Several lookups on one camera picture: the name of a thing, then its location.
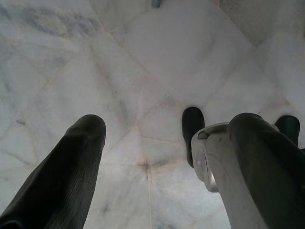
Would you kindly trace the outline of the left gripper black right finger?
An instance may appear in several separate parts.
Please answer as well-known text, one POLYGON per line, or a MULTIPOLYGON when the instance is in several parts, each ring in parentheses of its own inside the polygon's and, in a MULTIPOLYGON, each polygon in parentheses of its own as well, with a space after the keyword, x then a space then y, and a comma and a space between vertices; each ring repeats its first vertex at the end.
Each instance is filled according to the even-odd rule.
POLYGON ((228 126, 246 185, 269 229, 305 229, 305 149, 253 113, 228 126))

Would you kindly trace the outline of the white robot leg shell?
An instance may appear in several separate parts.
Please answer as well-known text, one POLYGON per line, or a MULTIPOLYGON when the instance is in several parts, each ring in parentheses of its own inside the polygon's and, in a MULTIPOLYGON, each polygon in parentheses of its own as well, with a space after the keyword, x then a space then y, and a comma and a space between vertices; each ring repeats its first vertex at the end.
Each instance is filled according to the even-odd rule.
POLYGON ((218 192, 232 229, 269 229, 242 175, 228 123, 205 127, 191 140, 193 167, 210 192, 218 192))

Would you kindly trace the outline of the black robot foot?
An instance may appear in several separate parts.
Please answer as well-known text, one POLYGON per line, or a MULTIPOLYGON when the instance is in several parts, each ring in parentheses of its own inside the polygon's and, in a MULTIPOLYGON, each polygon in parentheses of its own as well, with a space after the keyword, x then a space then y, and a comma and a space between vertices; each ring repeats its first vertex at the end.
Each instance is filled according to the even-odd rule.
POLYGON ((292 115, 283 115, 275 123, 279 131, 286 135, 296 146, 300 134, 300 122, 297 117, 292 115))
POLYGON ((193 168, 191 141, 195 133, 205 127, 203 113, 198 107, 188 107, 182 115, 182 135, 186 146, 186 158, 193 168))

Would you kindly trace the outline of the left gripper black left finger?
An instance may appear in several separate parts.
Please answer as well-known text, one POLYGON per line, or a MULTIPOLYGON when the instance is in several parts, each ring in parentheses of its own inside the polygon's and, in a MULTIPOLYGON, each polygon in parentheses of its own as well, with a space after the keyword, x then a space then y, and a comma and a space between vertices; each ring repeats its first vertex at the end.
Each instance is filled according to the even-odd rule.
POLYGON ((0 215, 0 229, 83 229, 105 138, 102 118, 78 119, 0 215))

